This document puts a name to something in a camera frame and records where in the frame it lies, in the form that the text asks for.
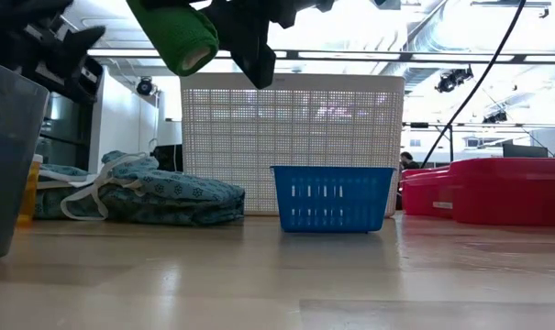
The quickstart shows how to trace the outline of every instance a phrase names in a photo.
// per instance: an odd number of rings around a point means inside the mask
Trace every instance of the black ceiling fixture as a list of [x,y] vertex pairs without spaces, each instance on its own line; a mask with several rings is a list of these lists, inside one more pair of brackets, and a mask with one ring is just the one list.
[[440,82],[434,89],[439,93],[450,93],[473,77],[471,65],[469,65],[468,69],[446,71],[440,74]]
[[137,93],[143,96],[152,96],[159,91],[159,87],[152,83],[152,77],[140,77],[136,89]]
[[483,124],[497,124],[507,121],[507,113],[504,110],[497,110],[496,112],[487,115],[483,119]]

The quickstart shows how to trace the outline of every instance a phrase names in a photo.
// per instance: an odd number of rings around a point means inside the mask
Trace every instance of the blue plastic basket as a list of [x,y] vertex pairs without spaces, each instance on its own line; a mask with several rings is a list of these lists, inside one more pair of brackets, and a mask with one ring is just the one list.
[[381,229],[394,169],[272,169],[283,231],[365,233]]

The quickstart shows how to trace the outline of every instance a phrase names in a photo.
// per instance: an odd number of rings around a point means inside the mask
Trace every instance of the black cable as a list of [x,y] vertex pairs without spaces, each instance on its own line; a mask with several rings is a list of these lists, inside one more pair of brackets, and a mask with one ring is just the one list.
[[510,23],[509,27],[507,28],[507,31],[504,34],[504,38],[501,40],[501,43],[499,44],[499,46],[495,50],[494,56],[491,58],[491,60],[487,64],[487,69],[485,69],[485,72],[483,72],[483,75],[481,76],[481,78],[479,78],[479,81],[472,88],[472,90],[469,93],[469,95],[467,96],[467,98],[464,99],[464,102],[461,104],[459,109],[454,113],[454,115],[452,115],[452,118],[449,120],[447,125],[444,126],[444,129],[442,129],[442,133],[440,133],[440,135],[436,139],[436,142],[434,142],[434,145],[432,146],[432,148],[430,149],[430,151],[426,155],[426,158],[422,162],[421,168],[424,168],[424,166],[426,166],[427,161],[430,159],[430,156],[432,156],[432,153],[434,152],[434,149],[436,149],[436,146],[438,145],[438,143],[440,142],[442,137],[444,137],[444,134],[446,133],[446,131],[449,130],[449,127],[452,125],[452,123],[457,118],[457,116],[459,116],[462,109],[464,109],[465,106],[467,106],[467,104],[471,101],[471,99],[475,95],[475,93],[477,93],[477,90],[479,89],[479,87],[481,87],[481,84],[483,83],[483,81],[487,77],[487,74],[489,74],[489,71],[495,65],[495,62],[497,61],[497,58],[499,57],[499,54],[501,54],[501,51],[504,48],[507,40],[509,39],[509,36],[512,34],[512,31],[514,31],[514,28],[516,27],[517,20],[519,19],[520,14],[522,14],[522,10],[524,9],[525,4],[526,4],[526,0],[520,0],[519,1],[519,5],[517,6],[517,11],[514,14],[514,18],[512,18],[512,22]]

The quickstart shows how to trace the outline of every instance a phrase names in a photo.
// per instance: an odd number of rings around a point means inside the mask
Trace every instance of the wooden table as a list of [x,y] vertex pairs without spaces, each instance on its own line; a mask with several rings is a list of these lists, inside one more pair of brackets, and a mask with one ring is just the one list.
[[0,260],[0,329],[555,329],[555,228],[38,222]]

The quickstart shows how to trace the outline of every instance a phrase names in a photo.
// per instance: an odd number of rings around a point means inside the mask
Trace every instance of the yellow bottle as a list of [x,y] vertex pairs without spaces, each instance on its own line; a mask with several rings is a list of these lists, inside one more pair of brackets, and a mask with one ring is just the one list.
[[17,226],[32,225],[32,217],[35,214],[35,202],[37,201],[37,182],[39,181],[40,164],[42,164],[42,156],[35,155],[28,172],[27,188],[22,197]]

